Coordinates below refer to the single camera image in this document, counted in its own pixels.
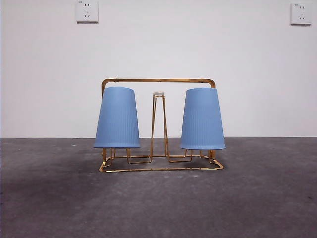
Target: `floor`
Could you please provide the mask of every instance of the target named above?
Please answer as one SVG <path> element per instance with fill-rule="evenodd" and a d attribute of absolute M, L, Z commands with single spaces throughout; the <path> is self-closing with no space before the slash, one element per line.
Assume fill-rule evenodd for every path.
<path fill-rule="evenodd" d="M 317 137 L 227 138 L 219 171 L 100 173 L 93 143 L 1 140 L 2 238 L 317 237 Z"/>

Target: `electrical socket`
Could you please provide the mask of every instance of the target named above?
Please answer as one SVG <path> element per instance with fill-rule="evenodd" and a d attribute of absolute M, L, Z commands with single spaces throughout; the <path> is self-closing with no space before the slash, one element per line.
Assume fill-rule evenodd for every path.
<path fill-rule="evenodd" d="M 311 25 L 312 10 L 310 2 L 291 4 L 291 25 Z"/>
<path fill-rule="evenodd" d="M 98 23 L 98 1 L 78 0 L 76 3 L 77 23 Z"/>

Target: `ribbed plastic cup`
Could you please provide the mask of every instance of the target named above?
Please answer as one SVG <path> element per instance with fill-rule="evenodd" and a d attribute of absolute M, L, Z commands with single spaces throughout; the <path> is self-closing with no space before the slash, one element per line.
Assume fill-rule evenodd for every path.
<path fill-rule="evenodd" d="M 124 87 L 104 90 L 95 148 L 139 148 L 139 126 L 134 91 Z"/>
<path fill-rule="evenodd" d="M 189 150 L 226 148 L 216 89 L 187 90 L 180 147 Z"/>

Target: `gold metal rack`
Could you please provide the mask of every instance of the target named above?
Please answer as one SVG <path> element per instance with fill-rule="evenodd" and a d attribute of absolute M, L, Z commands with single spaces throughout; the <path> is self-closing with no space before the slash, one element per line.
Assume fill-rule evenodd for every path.
<path fill-rule="evenodd" d="M 102 82 L 102 96 L 104 94 L 104 89 L 106 84 L 109 82 L 141 82 L 141 83 L 153 83 L 153 82 L 164 82 L 164 83 L 208 83 L 211 88 L 215 88 L 215 82 L 211 79 L 144 79 L 144 78 L 108 78 Z M 154 124 L 155 124 L 155 116 L 156 116 L 156 108 L 157 108 L 157 100 L 162 98 L 163 104 L 163 114 L 164 114 L 164 155 L 154 155 L 153 147 L 154 147 Z M 168 136 L 167 136 L 167 125 L 166 125 L 166 112 L 165 112 L 165 95 L 163 92 L 155 92 L 153 94 L 153 109 L 152 109 L 152 136 L 151 136 L 151 148 L 149 155 L 131 155 L 130 148 L 126 148 L 126 156 L 116 156 L 115 148 L 110 148 L 110 156 L 107 157 L 107 149 L 103 149 L 103 162 L 99 168 L 100 172 L 136 172 L 136 171 L 173 171 L 173 170 L 222 170 L 223 165 L 216 160 L 215 158 L 215 150 L 209 150 L 208 155 L 203 155 L 202 151 L 200 151 L 199 155 L 193 155 L 193 150 L 191 150 L 190 155 L 187 154 L 187 150 L 183 155 L 171 155 L 168 147 Z M 153 158 L 162 157 L 167 158 L 170 163 L 179 163 L 179 162 L 191 162 L 193 161 L 193 157 L 199 157 L 202 159 L 208 159 L 208 164 L 212 165 L 212 167 L 181 167 L 181 168 L 138 168 L 138 169 L 119 169 L 119 170 L 111 170 L 108 169 L 112 165 L 114 159 L 117 158 L 125 158 L 127 159 L 127 163 L 130 164 L 144 164 L 151 163 Z M 131 161 L 131 159 L 140 159 L 147 158 L 146 161 Z M 172 160 L 171 158 L 180 158 L 182 160 Z"/>

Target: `small white cap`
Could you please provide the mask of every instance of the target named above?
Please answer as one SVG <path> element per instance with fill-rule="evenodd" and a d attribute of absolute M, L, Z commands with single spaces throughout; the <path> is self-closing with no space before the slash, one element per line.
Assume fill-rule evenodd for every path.
<path fill-rule="evenodd" d="M 163 91 L 154 92 L 153 95 L 164 95 L 164 92 Z"/>

